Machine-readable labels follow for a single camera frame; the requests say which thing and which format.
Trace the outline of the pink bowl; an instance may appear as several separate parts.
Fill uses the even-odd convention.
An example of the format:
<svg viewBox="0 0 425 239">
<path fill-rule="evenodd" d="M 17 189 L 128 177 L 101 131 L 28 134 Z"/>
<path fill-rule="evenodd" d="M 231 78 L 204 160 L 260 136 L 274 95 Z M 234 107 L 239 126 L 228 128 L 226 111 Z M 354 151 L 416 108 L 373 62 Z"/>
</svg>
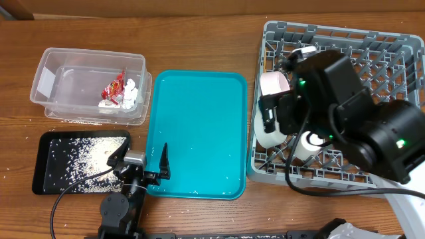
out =
<svg viewBox="0 0 425 239">
<path fill-rule="evenodd" d="M 281 72 L 265 72 L 260 76 L 260 90 L 263 96 L 272 95 L 290 90 L 290 85 Z"/>
</svg>

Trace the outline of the teal serving tray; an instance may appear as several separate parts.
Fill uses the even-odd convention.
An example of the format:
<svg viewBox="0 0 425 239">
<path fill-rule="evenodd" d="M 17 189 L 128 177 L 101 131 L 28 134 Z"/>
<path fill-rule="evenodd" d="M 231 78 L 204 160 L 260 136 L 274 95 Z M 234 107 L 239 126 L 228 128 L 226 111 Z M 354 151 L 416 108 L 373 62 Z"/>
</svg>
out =
<svg viewBox="0 0 425 239">
<path fill-rule="evenodd" d="M 166 70 L 155 79 L 146 154 L 158 172 L 167 148 L 171 177 L 149 195 L 235 200 L 246 186 L 248 85 L 235 72 Z"/>
</svg>

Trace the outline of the red foil wrapper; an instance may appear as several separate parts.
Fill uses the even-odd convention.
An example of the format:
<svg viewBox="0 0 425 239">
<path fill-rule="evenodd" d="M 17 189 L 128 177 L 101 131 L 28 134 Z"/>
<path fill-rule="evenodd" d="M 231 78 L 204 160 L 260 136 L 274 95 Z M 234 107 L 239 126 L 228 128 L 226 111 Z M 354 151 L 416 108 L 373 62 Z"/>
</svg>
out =
<svg viewBox="0 0 425 239">
<path fill-rule="evenodd" d="M 124 96 L 125 76 L 126 72 L 123 70 L 120 74 L 117 75 L 115 80 L 113 80 L 104 88 L 101 93 L 103 100 L 109 100 L 115 105 L 118 105 L 122 102 Z"/>
</svg>

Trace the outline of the white cup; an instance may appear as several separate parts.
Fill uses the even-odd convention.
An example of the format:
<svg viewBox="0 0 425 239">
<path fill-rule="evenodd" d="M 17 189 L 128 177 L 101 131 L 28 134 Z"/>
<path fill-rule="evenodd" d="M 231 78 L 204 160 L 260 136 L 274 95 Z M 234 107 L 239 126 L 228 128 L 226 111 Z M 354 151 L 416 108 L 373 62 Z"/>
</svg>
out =
<svg viewBox="0 0 425 239">
<path fill-rule="evenodd" d="M 301 135 L 301 138 L 295 148 L 294 156 L 302 161 L 308 157 L 317 155 L 321 150 L 321 144 L 324 143 L 318 135 L 306 131 Z"/>
</svg>

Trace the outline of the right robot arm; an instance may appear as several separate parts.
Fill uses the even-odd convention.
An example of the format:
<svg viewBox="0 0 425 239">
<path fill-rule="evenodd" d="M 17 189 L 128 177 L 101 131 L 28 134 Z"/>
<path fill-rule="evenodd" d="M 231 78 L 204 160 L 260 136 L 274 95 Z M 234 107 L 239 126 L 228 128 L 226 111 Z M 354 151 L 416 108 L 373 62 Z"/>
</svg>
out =
<svg viewBox="0 0 425 239">
<path fill-rule="evenodd" d="M 262 90 L 258 106 L 266 133 L 316 134 L 367 172 L 375 187 L 341 195 L 384 195 L 407 238 L 424 237 L 424 112 L 405 100 L 375 103 L 348 56 L 326 50 L 292 53 L 277 73 L 284 90 Z"/>
</svg>

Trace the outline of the clear plastic bin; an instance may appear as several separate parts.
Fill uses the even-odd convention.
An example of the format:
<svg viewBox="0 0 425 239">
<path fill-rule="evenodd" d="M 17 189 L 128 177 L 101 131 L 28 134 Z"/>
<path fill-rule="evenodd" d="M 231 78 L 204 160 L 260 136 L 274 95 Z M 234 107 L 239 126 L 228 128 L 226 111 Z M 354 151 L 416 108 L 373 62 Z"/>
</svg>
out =
<svg viewBox="0 0 425 239">
<path fill-rule="evenodd" d="M 104 88 L 123 70 L 138 89 L 130 109 L 101 108 Z M 94 123 L 141 125 L 150 101 L 152 75 L 141 54 L 48 48 L 44 51 L 31 88 L 30 100 L 45 108 L 48 118 Z"/>
</svg>

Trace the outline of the white napkin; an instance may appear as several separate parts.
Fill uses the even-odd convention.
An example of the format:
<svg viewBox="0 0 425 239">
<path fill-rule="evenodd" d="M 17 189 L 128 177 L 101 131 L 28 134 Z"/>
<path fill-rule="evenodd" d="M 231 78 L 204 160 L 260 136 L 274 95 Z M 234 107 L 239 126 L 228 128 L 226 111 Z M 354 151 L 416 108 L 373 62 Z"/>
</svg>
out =
<svg viewBox="0 0 425 239">
<path fill-rule="evenodd" d="M 122 108 L 122 109 L 130 109 L 135 105 L 135 100 L 137 98 L 138 89 L 135 87 L 135 82 L 129 78 L 124 80 L 124 96 L 122 102 L 118 105 L 115 105 L 109 100 L 101 100 L 98 103 L 98 107 L 101 108 Z"/>
</svg>

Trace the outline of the grey dishwasher rack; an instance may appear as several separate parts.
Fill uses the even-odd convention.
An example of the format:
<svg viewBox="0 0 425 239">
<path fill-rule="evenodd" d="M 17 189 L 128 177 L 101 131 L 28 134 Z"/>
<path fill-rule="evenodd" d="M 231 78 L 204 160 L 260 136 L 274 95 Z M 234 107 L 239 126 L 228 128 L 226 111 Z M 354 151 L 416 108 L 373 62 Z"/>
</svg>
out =
<svg viewBox="0 0 425 239">
<path fill-rule="evenodd" d="M 258 73 L 255 83 L 250 152 L 246 175 L 251 181 L 285 185 L 286 159 L 294 144 L 292 136 L 263 148 L 259 143 L 262 127 L 258 100 L 260 78 L 276 69 L 278 61 L 297 48 L 314 46 L 319 52 L 336 50 L 351 59 L 361 82 L 378 103 L 395 99 L 424 106 L 424 42 L 416 35 L 343 29 L 284 21 L 264 25 Z M 315 155 L 294 154 L 291 182 L 299 188 L 362 190 L 393 188 L 394 183 L 372 177 L 328 145 Z"/>
</svg>

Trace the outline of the black tray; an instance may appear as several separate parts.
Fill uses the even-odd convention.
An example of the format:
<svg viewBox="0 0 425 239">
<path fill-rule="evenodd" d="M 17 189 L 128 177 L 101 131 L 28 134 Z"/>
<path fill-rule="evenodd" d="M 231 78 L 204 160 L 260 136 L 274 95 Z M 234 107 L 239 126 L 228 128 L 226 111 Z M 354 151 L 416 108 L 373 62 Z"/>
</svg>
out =
<svg viewBox="0 0 425 239">
<path fill-rule="evenodd" d="M 44 133 L 39 141 L 39 149 L 35 171 L 33 175 L 32 191 L 36 195 L 59 195 L 59 194 L 44 194 L 43 183 L 46 170 L 46 162 L 50 141 L 53 139 L 62 138 L 80 138 L 80 137 L 130 137 L 131 135 L 125 130 L 99 130 L 99 131 L 58 131 Z M 75 186 L 69 194 L 77 193 L 109 193 L 117 192 L 121 189 L 121 181 L 112 173 L 102 175 L 101 177 L 87 180 Z"/>
</svg>

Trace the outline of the grey bowl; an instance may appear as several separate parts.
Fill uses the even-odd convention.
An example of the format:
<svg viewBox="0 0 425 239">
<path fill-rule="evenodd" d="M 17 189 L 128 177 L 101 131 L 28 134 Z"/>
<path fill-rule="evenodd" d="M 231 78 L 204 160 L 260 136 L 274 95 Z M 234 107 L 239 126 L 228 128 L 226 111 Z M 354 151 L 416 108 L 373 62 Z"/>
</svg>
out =
<svg viewBox="0 0 425 239">
<path fill-rule="evenodd" d="M 272 133 L 266 133 L 264 131 L 260 110 L 256 112 L 254 118 L 254 133 L 258 143 L 265 149 L 280 145 L 287 139 L 287 135 L 284 135 L 280 131 L 280 125 L 277 121 L 275 121 L 275 130 Z"/>
</svg>

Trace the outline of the black rail at bottom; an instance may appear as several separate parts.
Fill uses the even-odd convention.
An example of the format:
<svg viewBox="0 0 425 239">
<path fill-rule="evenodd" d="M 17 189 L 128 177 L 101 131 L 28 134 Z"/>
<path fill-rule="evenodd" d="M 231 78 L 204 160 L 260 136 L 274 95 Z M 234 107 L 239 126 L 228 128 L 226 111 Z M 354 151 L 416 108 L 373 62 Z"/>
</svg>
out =
<svg viewBox="0 0 425 239">
<path fill-rule="evenodd" d="M 174 233 L 146 234 L 147 239 L 316 239 L 326 238 L 330 230 L 289 230 L 278 233 L 244 233 L 244 234 L 195 234 L 177 235 Z"/>
</svg>

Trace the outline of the spilled rice pile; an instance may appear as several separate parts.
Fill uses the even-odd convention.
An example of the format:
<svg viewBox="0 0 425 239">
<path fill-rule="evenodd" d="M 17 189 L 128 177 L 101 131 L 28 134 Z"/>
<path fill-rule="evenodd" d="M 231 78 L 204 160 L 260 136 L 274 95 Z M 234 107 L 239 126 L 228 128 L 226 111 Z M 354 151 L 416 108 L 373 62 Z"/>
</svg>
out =
<svg viewBox="0 0 425 239">
<path fill-rule="evenodd" d="M 50 141 L 42 192 L 60 194 L 80 179 L 107 171 L 107 160 L 125 137 L 80 137 Z"/>
</svg>

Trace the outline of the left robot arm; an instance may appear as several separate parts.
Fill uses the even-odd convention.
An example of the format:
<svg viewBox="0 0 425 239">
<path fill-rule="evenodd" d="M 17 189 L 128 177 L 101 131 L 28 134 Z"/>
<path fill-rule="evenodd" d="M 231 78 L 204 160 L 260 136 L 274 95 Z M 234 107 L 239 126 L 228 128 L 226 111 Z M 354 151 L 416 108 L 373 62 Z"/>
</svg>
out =
<svg viewBox="0 0 425 239">
<path fill-rule="evenodd" d="M 98 238 L 145 238 L 145 233 L 138 228 L 139 216 L 143 208 L 147 187 L 159 186 L 161 181 L 171 178 L 168 158 L 168 144 L 165 143 L 159 160 L 159 171 L 146 169 L 146 159 L 142 152 L 129 148 L 130 140 L 125 140 L 111 156 L 108 157 L 108 170 L 79 179 L 65 188 L 56 199 L 49 220 L 50 235 L 55 238 L 54 215 L 62 197 L 75 186 L 91 179 L 112 172 L 122 181 L 122 189 L 118 193 L 107 195 L 101 205 L 101 225 Z"/>
</svg>

